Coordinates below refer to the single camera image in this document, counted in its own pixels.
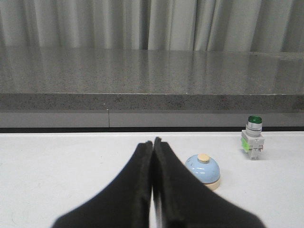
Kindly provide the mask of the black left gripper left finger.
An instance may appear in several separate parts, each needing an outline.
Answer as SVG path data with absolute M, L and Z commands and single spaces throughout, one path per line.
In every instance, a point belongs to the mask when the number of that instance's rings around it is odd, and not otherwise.
M 115 179 L 92 199 L 59 217 L 55 228 L 147 228 L 152 192 L 152 142 L 140 143 Z

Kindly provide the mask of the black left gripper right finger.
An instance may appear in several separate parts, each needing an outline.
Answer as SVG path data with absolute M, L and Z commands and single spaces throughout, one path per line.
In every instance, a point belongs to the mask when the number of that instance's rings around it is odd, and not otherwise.
M 160 228 L 263 228 L 254 214 L 228 202 L 201 183 L 167 142 L 154 141 L 152 186 Z

